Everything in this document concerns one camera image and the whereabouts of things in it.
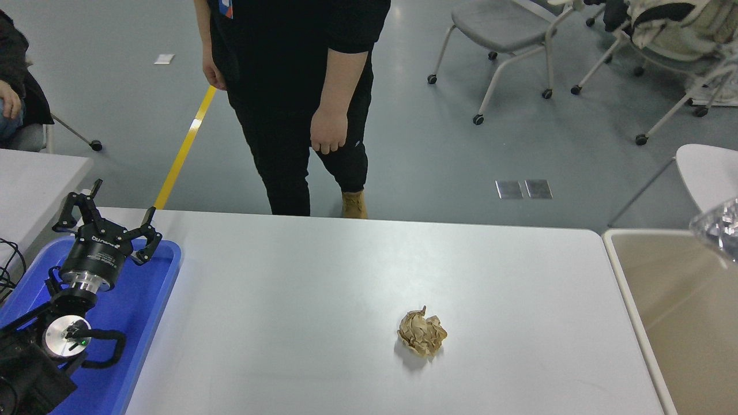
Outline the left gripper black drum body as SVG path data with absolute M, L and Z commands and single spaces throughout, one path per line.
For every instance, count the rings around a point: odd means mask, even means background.
M 127 229 L 118 224 L 106 224 L 101 231 L 94 224 L 84 224 L 76 233 L 74 244 L 60 268 L 62 281 L 85 271 L 105 282 L 116 282 L 126 258 L 133 252 L 130 240 L 123 240 Z

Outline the seated person's hand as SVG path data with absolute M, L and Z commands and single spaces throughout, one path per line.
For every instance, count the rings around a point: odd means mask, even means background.
M 23 102 L 18 93 L 6 81 L 0 81 L 2 115 L 8 120 L 16 120 L 23 108 Z

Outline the standing person's right hand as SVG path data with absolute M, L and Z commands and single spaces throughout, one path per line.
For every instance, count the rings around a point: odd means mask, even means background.
M 227 91 L 227 84 L 223 74 L 214 63 L 212 52 L 209 49 L 204 49 L 202 51 L 201 70 L 203 71 L 208 84 L 219 91 Z

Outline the standing person's left hand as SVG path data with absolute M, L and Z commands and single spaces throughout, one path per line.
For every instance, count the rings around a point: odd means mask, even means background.
M 312 116 L 311 147 L 316 153 L 337 152 L 347 142 L 348 119 L 345 111 L 318 108 Z

